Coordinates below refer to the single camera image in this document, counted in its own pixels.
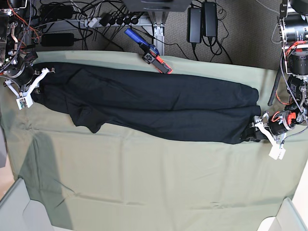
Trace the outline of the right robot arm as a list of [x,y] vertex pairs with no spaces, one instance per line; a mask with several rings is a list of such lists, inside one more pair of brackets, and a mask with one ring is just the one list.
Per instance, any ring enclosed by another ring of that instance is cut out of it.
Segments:
[[39,87],[41,71],[33,64],[39,32],[32,27],[35,16],[33,0],[2,0],[0,2],[0,77],[17,97]]

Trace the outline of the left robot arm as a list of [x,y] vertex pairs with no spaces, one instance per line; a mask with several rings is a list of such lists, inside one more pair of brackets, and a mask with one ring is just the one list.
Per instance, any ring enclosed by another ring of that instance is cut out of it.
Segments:
[[279,69],[268,101],[279,100],[278,86],[284,79],[289,101],[285,108],[269,116],[255,116],[241,135],[243,141],[285,140],[296,125],[308,124],[308,2],[284,0],[278,22],[282,53]]

